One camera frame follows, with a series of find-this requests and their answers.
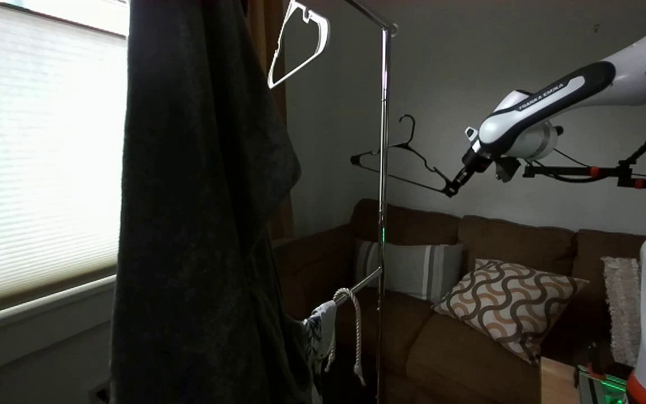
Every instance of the brown couch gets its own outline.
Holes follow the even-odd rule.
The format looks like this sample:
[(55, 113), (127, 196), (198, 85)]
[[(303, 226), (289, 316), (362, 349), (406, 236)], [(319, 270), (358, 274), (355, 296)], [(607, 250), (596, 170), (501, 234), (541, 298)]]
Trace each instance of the brown couch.
[[(297, 319), (355, 283), (357, 241), (376, 238), (376, 202), (362, 199), (348, 225), (291, 241), (275, 250), (283, 302)], [(387, 206), (392, 244), (465, 244), (466, 270), (475, 259), (501, 259), (557, 274), (587, 278), (548, 334), (543, 354), (567, 363), (585, 362), (590, 344), (611, 362), (611, 316), (602, 255), (636, 255), (643, 236), (526, 226), (478, 216), (446, 216)], [(374, 349), (374, 293), (362, 291), (363, 346)], [(338, 316), (338, 342), (353, 346), (350, 308)], [(384, 402), (391, 404), (534, 404), (541, 397), (538, 367), (520, 362), (479, 332), (435, 315), (431, 302), (385, 293)]]

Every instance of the white wall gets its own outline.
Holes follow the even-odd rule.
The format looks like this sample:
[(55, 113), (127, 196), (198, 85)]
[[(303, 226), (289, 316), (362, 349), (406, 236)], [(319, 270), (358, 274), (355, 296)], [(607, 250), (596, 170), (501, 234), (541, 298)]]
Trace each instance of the white wall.
[(96, 404), (109, 379), (113, 283), (0, 316), (0, 404)]
[[(376, 0), (399, 23), (392, 40), (391, 141), (406, 140), (402, 115), (414, 115), (414, 147), (441, 173), (458, 173), (463, 131), (479, 126), (510, 90), (541, 90), (553, 79), (611, 57), (646, 33), (646, 0)], [(376, 178), (348, 158), (376, 146), (376, 29), (348, 4), (325, 9), (331, 42), (286, 82), (289, 133), (303, 163), (293, 189), (300, 236), (350, 217), (358, 197), (376, 196)], [(286, 36), (286, 61), (304, 57), (313, 36)], [(643, 107), (566, 113), (559, 147), (612, 167), (646, 140)], [(419, 167), (392, 170), (427, 178)], [(493, 170), (472, 179), (452, 199), (391, 182), (391, 202), (431, 211), (478, 213), (529, 225), (592, 226), (646, 234), (646, 190), (614, 179), (571, 186), (552, 179), (503, 183)]]

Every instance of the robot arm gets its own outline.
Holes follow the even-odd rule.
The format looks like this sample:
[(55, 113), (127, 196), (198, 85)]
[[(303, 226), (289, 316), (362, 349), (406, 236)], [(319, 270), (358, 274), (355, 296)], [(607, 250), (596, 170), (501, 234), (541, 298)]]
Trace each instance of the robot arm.
[(560, 135), (548, 119), (571, 106), (646, 103), (646, 38), (585, 64), (535, 94), (510, 92), (479, 127), (466, 127), (469, 150), (463, 170), (446, 186), (456, 196), (474, 173), (491, 162), (541, 160)]

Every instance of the coat hanger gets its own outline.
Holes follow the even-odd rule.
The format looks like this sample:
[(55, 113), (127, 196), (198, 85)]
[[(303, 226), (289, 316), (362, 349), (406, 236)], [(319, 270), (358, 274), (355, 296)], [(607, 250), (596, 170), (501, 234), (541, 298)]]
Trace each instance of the coat hanger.
[[(280, 50), (283, 50), (283, 33), (285, 33), (285, 27), (289, 23), (289, 18), (300, 11), (303, 13), (303, 23), (310, 25), (313, 23), (319, 27), (319, 45), (316, 45), (316, 51), (312, 57), (308, 57), (300, 64), (297, 64), (293, 70), (289, 70), (286, 73), (283, 73), (280, 79), (274, 79), (274, 72), (275, 72), (275, 63), (278, 63), (278, 57), (280, 57)], [(274, 59), (272, 59), (272, 64), (270, 64), (270, 88), (278, 88), (283, 80), (286, 80), (289, 76), (293, 76), (299, 70), (303, 70), (308, 63), (312, 63), (313, 59), (319, 59), (328, 45), (328, 36), (330, 36), (330, 25), (328, 20), (312, 11), (310, 7), (297, 3), (297, 0), (289, 0), (286, 3), (286, 9), (285, 9), (285, 18), (283, 18), (283, 25), (280, 25), (280, 32), (278, 32), (278, 42), (275, 42), (275, 51), (274, 51)]]
[[(412, 186), (419, 186), (419, 189), (428, 189), (428, 190), (435, 190), (435, 193), (443, 193), (443, 190), (446, 190), (446, 183), (449, 183), (451, 179), (449, 179), (443, 173), (440, 173), (419, 150), (412, 147), (414, 126), (418, 126), (418, 123), (414, 123), (414, 117), (412, 117), (412, 115), (403, 115), (403, 117), (399, 117), (396, 121), (402, 123), (403, 119), (411, 121), (411, 135), (408, 135), (406, 141), (399, 141), (399, 143), (395, 143), (395, 146), (391, 146), (391, 147), (414, 155), (428, 173), (433, 173), (433, 174), (438, 174), (438, 178), (443, 179), (443, 186), (431, 186), (431, 183), (424, 183), (424, 182), (418, 182), (418, 179), (411, 179), (411, 178), (402, 178), (402, 174), (395, 174), (395, 173), (387, 173), (387, 178), (399, 179), (399, 182), (406, 182), (406, 183), (412, 183)], [(376, 168), (363, 163), (363, 158), (374, 158), (376, 153), (380, 153), (380, 150), (366, 150), (366, 153), (353, 155), (353, 158), (350, 158), (350, 163), (353, 163), (353, 167), (358, 167), (358, 168), (363, 168), (363, 170), (376, 173)]]

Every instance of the window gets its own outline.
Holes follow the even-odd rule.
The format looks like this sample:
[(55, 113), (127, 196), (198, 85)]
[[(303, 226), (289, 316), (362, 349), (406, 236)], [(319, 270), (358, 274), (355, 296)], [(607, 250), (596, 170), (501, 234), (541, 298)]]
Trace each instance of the window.
[(127, 9), (123, 0), (0, 0), (0, 4), (21, 7), (118, 36), (127, 33)]
[(0, 7), (0, 301), (114, 266), (126, 38), (106, 32)]

